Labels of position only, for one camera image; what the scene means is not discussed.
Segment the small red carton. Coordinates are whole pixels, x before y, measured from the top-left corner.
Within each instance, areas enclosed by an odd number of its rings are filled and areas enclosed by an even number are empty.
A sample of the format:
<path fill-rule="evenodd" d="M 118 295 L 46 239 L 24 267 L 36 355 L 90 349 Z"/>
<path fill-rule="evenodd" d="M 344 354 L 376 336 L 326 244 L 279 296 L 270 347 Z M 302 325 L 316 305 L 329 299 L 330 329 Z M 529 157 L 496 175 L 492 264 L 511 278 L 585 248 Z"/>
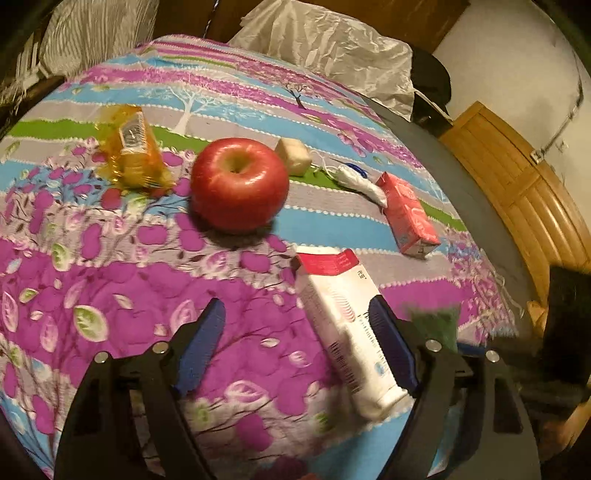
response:
<path fill-rule="evenodd" d="M 412 186 L 388 172 L 377 180 L 377 186 L 386 195 L 384 212 L 399 251 L 425 259 L 441 242 Z"/>

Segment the wooden headboard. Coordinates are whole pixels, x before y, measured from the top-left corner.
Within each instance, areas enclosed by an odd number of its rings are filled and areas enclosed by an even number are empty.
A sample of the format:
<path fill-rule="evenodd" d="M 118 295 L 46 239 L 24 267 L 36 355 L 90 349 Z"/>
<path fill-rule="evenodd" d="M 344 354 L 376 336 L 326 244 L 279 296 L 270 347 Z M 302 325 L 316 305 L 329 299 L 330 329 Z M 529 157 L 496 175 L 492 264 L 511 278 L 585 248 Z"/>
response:
<path fill-rule="evenodd" d="M 477 101 L 440 137 L 493 205 L 547 302 L 550 267 L 590 269 L 590 230 L 567 189 L 533 147 Z"/>

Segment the yellow snack packet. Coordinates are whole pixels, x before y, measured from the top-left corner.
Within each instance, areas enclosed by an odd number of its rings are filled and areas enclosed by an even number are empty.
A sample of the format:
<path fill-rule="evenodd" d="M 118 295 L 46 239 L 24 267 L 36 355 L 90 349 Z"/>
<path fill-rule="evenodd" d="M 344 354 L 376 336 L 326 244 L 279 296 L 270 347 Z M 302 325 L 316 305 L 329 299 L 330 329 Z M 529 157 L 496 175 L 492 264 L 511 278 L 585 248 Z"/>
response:
<path fill-rule="evenodd" d="M 134 105 L 107 105 L 97 121 L 98 172 L 118 188 L 160 196 L 174 185 L 143 110 Z"/>

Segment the colourful floral quilt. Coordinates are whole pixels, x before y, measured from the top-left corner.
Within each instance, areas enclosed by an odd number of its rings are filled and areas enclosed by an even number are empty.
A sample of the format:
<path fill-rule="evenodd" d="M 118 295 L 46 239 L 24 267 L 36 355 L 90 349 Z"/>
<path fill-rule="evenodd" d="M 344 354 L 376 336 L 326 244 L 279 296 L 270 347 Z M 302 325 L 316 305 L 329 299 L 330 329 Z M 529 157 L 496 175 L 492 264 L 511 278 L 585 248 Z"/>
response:
<path fill-rule="evenodd" d="M 118 188 L 98 169 L 107 105 L 143 110 L 174 185 Z M 218 235 L 190 215 L 190 170 L 214 140 L 301 140 L 270 231 Z M 407 181 L 441 245 L 402 254 L 383 208 L 328 168 Z M 184 404 L 220 479 L 373 479 L 408 417 L 356 419 L 294 289 L 297 250 L 353 250 L 400 317 L 461 306 L 458 336 L 515 330 L 497 276 L 433 176 L 352 91 L 300 68 L 183 35 L 154 40 L 58 87 L 1 142 L 1 411 L 33 471 L 54 473 L 63 424 L 94 355 L 143 352 L 226 308 L 221 343 Z"/>

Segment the white red medicine box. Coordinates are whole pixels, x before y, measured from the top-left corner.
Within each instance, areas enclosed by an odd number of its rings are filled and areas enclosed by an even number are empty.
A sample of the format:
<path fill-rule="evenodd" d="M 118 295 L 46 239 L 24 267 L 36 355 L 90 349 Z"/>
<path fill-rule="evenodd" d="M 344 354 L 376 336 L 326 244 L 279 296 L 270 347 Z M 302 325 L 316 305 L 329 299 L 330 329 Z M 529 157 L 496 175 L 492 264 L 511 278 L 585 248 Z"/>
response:
<path fill-rule="evenodd" d="M 298 250 L 295 289 L 356 411 L 370 421 L 390 416 L 407 391 L 370 326 L 370 300 L 379 290 L 360 259 L 351 249 Z"/>

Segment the dark grey bed sheet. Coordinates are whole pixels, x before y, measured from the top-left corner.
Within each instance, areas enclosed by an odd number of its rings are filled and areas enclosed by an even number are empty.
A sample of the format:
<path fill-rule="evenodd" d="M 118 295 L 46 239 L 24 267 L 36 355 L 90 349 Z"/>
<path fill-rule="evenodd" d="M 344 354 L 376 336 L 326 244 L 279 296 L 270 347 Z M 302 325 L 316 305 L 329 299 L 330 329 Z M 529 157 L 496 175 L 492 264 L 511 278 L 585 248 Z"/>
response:
<path fill-rule="evenodd" d="M 435 178 L 476 243 L 505 279 L 505 287 L 517 303 L 513 311 L 530 326 L 527 302 L 537 298 L 533 281 L 512 236 L 476 181 L 431 133 L 374 100 L 363 101 Z"/>

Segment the silver satin pillow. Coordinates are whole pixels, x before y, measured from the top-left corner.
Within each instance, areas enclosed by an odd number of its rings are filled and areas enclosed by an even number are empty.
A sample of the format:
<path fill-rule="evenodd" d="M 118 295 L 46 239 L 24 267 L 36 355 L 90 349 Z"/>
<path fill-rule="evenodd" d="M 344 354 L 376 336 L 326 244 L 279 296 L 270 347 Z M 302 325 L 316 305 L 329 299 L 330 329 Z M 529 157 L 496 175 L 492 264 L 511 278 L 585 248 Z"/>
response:
<path fill-rule="evenodd" d="M 301 1 L 263 1 L 242 17 L 229 44 L 290 62 L 412 117 L 411 46 L 348 15 Z"/>

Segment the striped grey cloth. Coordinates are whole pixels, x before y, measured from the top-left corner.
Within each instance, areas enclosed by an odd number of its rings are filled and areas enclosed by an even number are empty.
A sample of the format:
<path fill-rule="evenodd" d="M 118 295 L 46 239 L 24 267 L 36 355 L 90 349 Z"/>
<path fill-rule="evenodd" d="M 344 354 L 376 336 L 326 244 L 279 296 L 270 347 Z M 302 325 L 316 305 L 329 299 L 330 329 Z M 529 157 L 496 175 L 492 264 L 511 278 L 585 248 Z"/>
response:
<path fill-rule="evenodd" d="M 1 103 L 152 39 L 157 1 L 3 1 Z"/>

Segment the beige small cube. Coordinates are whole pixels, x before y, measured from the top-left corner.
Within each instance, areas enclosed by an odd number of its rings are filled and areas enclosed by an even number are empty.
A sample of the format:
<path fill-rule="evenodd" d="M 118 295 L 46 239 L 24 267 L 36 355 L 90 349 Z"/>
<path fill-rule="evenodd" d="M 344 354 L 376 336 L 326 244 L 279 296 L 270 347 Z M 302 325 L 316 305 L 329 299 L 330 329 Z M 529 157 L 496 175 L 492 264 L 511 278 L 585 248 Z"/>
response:
<path fill-rule="evenodd" d="M 280 138 L 274 152 L 283 160 L 283 164 L 286 165 L 290 176 L 303 177 L 311 168 L 311 154 L 301 140 Z"/>

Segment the green scrubbing pad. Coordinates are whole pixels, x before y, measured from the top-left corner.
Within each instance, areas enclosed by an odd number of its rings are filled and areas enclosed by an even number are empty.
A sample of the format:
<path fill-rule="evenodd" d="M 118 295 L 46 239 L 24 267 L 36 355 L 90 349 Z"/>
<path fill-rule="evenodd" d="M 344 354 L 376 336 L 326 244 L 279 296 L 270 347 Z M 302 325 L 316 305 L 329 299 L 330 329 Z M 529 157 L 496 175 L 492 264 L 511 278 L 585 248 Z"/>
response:
<path fill-rule="evenodd" d="M 408 309 L 410 321 L 427 339 L 437 340 L 453 352 L 458 352 L 460 313 L 459 304 L 436 309 Z"/>

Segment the white plastic bottle blue cap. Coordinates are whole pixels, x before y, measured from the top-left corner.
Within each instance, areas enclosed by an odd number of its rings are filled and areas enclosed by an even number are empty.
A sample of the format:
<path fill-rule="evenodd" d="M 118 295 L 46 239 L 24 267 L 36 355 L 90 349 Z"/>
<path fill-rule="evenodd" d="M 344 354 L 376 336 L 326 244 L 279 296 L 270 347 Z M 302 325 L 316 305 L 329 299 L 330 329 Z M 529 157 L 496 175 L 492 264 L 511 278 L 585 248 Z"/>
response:
<path fill-rule="evenodd" d="M 366 196 L 383 209 L 388 207 L 388 200 L 384 191 L 351 166 L 344 164 L 337 167 L 331 166 L 328 168 L 328 172 L 329 176 L 342 187 Z"/>

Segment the red apple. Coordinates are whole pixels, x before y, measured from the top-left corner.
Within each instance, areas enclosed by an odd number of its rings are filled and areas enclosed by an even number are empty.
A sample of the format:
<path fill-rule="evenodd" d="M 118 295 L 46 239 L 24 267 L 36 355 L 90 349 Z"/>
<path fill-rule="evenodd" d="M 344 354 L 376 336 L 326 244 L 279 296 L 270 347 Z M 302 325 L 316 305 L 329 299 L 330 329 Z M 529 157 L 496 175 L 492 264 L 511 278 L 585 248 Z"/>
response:
<path fill-rule="evenodd" d="M 270 224 L 283 209 L 289 189 L 283 160 L 248 138 L 211 142 L 191 169 L 193 212 L 225 233 L 249 233 Z"/>

